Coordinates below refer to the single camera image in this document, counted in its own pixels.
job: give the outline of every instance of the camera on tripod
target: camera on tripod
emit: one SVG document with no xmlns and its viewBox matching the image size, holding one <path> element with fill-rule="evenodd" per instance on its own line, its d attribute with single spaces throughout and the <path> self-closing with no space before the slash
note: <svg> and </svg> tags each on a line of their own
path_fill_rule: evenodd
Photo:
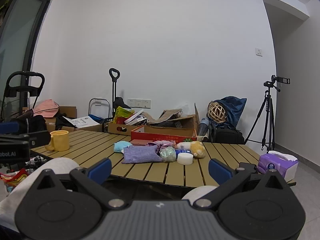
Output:
<svg viewBox="0 0 320 240">
<path fill-rule="evenodd" d="M 272 75 L 271 76 L 271 81 L 266 81 L 263 83 L 263 86 L 267 87 L 268 90 L 265 91 L 265 96 L 264 96 L 264 101 L 261 105 L 261 108 L 258 112 L 257 118 L 247 136 L 247 138 L 244 141 L 244 144 L 247 143 L 247 141 L 251 141 L 251 142 L 256 142 L 256 143 L 261 143 L 261 150 L 263 150 L 264 147 L 267 147 L 267 152 L 269 151 L 273 151 L 275 149 L 275 118 L 274 118 L 274 112 L 273 112 L 273 104 L 272 104 L 272 98 L 271 98 L 271 94 L 270 94 L 270 88 L 275 88 L 278 92 L 280 92 L 280 88 L 275 86 L 275 83 L 283 83 L 283 84 L 290 84 L 290 78 L 283 78 L 283 77 L 277 77 L 276 75 Z M 264 107 L 266 106 L 266 124 L 264 127 L 264 133 L 263 133 L 263 138 L 261 142 L 258 141 L 253 141 L 253 140 L 249 140 L 249 137 L 255 127 L 255 125 L 257 124 L 260 115 L 264 109 Z M 269 122 L 269 142 L 266 143 L 266 136 L 267 136 L 267 130 L 268 130 L 268 122 Z"/>
</svg>

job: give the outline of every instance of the yellow mug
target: yellow mug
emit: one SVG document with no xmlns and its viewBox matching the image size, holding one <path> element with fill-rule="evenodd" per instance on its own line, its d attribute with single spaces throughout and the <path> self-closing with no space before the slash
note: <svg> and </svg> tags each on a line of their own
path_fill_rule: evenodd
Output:
<svg viewBox="0 0 320 240">
<path fill-rule="evenodd" d="M 47 151 L 62 152 L 70 148 L 68 131 L 53 131 L 51 134 L 51 145 L 46 145 Z"/>
</svg>

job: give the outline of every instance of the light blue plush toy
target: light blue plush toy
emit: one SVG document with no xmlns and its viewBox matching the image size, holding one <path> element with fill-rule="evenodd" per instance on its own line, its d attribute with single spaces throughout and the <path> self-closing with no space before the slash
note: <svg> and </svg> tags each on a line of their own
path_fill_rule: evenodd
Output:
<svg viewBox="0 0 320 240">
<path fill-rule="evenodd" d="M 113 151 L 116 153 L 121 153 L 123 148 L 128 147 L 128 146 L 132 146 L 132 144 L 129 142 L 126 142 L 126 141 L 116 142 L 115 147 L 113 148 Z"/>
</svg>

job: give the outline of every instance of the pink hat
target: pink hat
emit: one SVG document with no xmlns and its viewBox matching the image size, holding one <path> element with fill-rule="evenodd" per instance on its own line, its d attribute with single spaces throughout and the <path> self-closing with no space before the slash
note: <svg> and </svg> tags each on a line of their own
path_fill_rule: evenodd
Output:
<svg viewBox="0 0 320 240">
<path fill-rule="evenodd" d="M 33 109 L 33 116 L 42 115 L 45 118 L 52 118 L 59 110 L 59 105 L 52 99 L 43 101 Z"/>
</svg>

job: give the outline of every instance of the white cylindrical roller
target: white cylindrical roller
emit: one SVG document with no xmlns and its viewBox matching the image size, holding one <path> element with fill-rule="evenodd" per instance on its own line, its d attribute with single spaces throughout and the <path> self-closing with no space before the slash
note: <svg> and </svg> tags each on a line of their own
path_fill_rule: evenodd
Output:
<svg viewBox="0 0 320 240">
<path fill-rule="evenodd" d="M 190 165 L 193 161 L 193 155 L 190 153 L 179 153 L 177 161 L 182 165 Z"/>
</svg>

